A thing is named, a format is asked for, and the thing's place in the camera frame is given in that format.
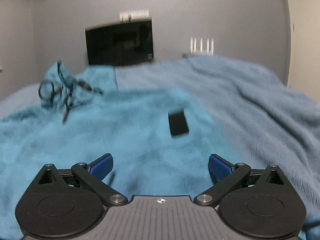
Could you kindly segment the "white wifi router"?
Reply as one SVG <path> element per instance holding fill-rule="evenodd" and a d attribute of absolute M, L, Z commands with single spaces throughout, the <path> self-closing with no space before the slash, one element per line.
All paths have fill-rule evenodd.
<path fill-rule="evenodd" d="M 188 53 L 183 53 L 183 57 L 201 55 L 213 56 L 214 55 L 214 39 L 213 38 L 190 38 L 190 50 Z"/>

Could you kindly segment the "black flat screen television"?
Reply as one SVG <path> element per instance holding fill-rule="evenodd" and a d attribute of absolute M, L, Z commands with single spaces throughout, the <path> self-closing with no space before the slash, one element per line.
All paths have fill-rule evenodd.
<path fill-rule="evenodd" d="M 152 20 L 108 24 L 85 30 L 90 65 L 131 66 L 152 62 Z"/>

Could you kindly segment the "white wardrobe door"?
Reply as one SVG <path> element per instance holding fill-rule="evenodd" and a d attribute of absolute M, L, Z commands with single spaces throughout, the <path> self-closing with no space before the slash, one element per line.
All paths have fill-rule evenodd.
<path fill-rule="evenodd" d="M 319 101 L 319 0 L 287 0 L 291 55 L 287 85 Z"/>

